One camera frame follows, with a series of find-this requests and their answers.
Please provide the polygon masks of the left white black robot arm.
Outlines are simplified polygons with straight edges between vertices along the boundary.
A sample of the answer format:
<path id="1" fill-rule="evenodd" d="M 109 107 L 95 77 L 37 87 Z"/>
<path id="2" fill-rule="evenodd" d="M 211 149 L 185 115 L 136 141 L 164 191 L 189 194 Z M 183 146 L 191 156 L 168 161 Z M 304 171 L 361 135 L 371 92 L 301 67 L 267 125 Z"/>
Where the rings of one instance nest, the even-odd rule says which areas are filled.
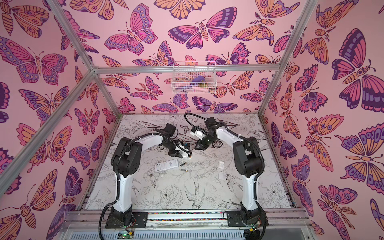
<path id="1" fill-rule="evenodd" d="M 105 209 L 111 208 L 108 223 L 116 222 L 127 227 L 134 221 L 131 199 L 133 175 L 140 167 L 142 152 L 160 146 L 168 149 L 168 154 L 172 157 L 189 158 L 192 156 L 191 144 L 172 138 L 176 130 L 175 126 L 166 124 L 164 129 L 155 130 L 133 139 L 120 139 L 111 159 L 116 177 L 116 196 L 112 203 L 105 206 Z"/>

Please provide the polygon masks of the white remote with display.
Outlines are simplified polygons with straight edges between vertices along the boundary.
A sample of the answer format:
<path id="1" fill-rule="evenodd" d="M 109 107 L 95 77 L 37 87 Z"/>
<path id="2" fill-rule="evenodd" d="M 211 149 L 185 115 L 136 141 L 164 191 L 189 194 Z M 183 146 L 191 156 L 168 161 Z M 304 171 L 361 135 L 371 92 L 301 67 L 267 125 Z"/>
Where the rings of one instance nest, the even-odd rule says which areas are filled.
<path id="1" fill-rule="evenodd" d="M 169 160 L 169 161 L 157 163 L 155 165 L 155 171 L 156 172 L 163 172 L 163 171 L 167 171 L 167 170 L 174 169 L 177 167 L 179 167 L 178 160 Z"/>

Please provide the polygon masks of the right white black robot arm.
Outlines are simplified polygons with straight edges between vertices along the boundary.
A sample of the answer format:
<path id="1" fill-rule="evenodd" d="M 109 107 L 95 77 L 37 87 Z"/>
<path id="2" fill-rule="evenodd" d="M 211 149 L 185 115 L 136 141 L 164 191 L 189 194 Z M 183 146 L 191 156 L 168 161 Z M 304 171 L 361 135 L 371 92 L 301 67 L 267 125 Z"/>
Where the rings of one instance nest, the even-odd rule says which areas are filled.
<path id="1" fill-rule="evenodd" d="M 246 225 L 265 224 L 267 216 L 257 196 L 258 180 L 265 170 L 265 161 L 257 139 L 243 137 L 213 117 L 205 119 L 205 124 L 207 130 L 192 127 L 191 134 L 199 138 L 195 149 L 204 151 L 216 141 L 232 147 L 236 170 L 243 177 L 242 220 Z"/>

